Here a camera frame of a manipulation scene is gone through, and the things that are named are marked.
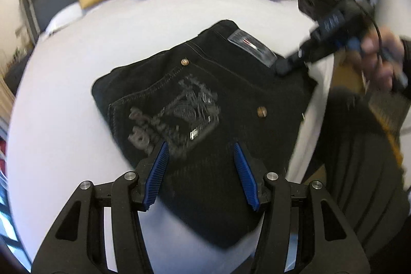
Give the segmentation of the person's right hand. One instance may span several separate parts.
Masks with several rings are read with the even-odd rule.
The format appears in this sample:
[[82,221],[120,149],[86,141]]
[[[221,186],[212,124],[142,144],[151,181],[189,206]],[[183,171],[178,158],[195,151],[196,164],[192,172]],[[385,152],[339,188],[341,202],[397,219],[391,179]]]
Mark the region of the person's right hand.
[[365,79],[380,90],[390,91],[393,86],[394,72],[403,67],[404,44],[400,37],[388,27],[379,28],[382,46],[392,54],[393,63],[384,61],[378,54],[379,38],[372,28],[361,41],[361,56],[357,51],[347,51],[346,60],[354,69],[361,72]]

